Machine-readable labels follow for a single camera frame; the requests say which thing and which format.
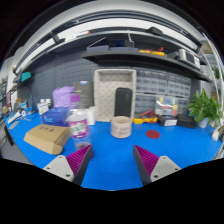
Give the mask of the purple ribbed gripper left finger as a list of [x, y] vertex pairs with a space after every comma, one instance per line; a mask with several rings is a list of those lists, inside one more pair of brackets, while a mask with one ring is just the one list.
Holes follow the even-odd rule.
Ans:
[[93, 149], [91, 145], [88, 145], [68, 156], [57, 156], [44, 167], [44, 170], [76, 185], [81, 185], [92, 157]]

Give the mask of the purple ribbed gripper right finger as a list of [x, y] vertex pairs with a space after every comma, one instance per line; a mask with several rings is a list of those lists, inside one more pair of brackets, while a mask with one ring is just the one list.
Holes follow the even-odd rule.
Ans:
[[142, 185], [148, 185], [180, 170], [180, 167], [167, 156], [160, 156], [134, 145], [135, 159]]

